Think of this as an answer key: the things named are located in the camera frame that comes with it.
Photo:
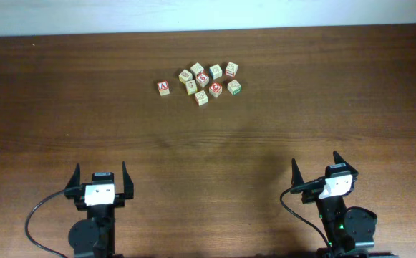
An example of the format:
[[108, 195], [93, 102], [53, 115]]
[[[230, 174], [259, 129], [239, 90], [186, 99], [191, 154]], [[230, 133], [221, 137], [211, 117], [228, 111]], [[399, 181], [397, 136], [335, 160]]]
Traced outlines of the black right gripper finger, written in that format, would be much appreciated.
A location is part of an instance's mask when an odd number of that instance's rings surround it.
[[304, 182], [299, 167], [296, 163], [296, 159], [291, 159], [291, 169], [292, 169], [292, 177], [291, 177], [291, 187], [290, 193], [291, 194], [299, 194], [304, 191], [319, 191], [325, 185], [324, 178], [318, 178], [313, 181]]
[[350, 173], [353, 175], [353, 176], [358, 176], [359, 175], [359, 172], [357, 171], [357, 169], [355, 169], [353, 166], [351, 166], [347, 161], [345, 161], [342, 157], [341, 157], [341, 155], [336, 151], [336, 150], [334, 150], [333, 151], [333, 157], [334, 157], [334, 162], [336, 163], [336, 164], [344, 164], [345, 165], [345, 168], [348, 170], [348, 171], [350, 171]]

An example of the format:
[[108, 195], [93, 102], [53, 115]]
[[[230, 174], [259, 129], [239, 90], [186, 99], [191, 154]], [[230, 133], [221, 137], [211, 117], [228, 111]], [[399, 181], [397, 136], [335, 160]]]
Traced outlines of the green edged picture block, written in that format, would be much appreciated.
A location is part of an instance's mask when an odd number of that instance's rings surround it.
[[241, 91], [242, 86], [237, 80], [232, 80], [227, 84], [227, 89], [232, 95], [236, 95]]

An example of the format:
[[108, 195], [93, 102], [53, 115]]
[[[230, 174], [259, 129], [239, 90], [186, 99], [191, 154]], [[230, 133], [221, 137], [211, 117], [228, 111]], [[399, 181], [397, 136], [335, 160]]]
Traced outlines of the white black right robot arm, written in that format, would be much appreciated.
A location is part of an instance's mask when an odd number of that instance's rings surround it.
[[[393, 257], [388, 252], [370, 252], [374, 247], [377, 215], [368, 209], [346, 207], [344, 197], [354, 190], [359, 172], [336, 151], [334, 164], [327, 166], [322, 177], [304, 181], [297, 162], [291, 161], [291, 186], [283, 191], [279, 200], [283, 207], [297, 219], [316, 230], [325, 248], [316, 251], [317, 257]], [[301, 194], [303, 204], [315, 203], [323, 229], [292, 211], [284, 203], [284, 195]]]

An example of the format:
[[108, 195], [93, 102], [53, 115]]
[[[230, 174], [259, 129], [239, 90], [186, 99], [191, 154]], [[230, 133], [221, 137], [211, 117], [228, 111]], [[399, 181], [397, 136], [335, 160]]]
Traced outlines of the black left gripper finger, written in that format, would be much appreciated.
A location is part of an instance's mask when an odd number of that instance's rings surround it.
[[134, 183], [130, 177], [130, 174], [127, 171], [125, 162], [122, 162], [122, 180], [123, 180], [123, 192], [116, 193], [115, 197], [117, 199], [134, 199]]
[[80, 183], [80, 175], [80, 165], [77, 164], [72, 177], [64, 189], [64, 196], [67, 199], [79, 199], [84, 195], [84, 185]]

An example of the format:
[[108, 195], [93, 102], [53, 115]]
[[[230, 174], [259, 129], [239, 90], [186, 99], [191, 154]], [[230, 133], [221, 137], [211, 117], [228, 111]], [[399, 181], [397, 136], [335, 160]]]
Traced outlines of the pineapple green B block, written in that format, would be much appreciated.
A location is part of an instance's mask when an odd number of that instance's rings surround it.
[[191, 81], [193, 79], [193, 74], [184, 69], [179, 75], [178, 75], [179, 80], [185, 85], [186, 82]]

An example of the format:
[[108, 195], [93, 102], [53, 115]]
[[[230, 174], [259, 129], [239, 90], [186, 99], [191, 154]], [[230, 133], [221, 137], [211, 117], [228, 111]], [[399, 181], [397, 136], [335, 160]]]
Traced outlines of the yellow car block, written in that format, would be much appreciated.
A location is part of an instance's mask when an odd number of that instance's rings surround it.
[[196, 94], [198, 91], [197, 84], [195, 80], [188, 80], [185, 83], [185, 88], [188, 95]]

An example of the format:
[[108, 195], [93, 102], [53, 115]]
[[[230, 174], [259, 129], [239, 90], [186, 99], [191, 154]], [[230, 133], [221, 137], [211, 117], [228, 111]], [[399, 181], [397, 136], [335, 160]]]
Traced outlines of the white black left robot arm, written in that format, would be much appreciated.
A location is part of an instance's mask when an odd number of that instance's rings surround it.
[[115, 252], [115, 210], [134, 198], [134, 183], [125, 163], [122, 163], [123, 192], [115, 189], [112, 172], [93, 173], [89, 183], [80, 182], [80, 167], [76, 166], [64, 189], [64, 196], [74, 201], [78, 211], [87, 218], [75, 223], [68, 233], [75, 258], [123, 258]]

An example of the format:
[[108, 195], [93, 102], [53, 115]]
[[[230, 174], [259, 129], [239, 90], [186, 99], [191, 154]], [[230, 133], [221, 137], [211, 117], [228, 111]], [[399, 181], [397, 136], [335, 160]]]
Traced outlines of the red letter A block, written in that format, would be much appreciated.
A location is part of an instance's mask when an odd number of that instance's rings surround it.
[[158, 92], [161, 96], [169, 95], [170, 94], [170, 88], [167, 81], [161, 81], [157, 82]]

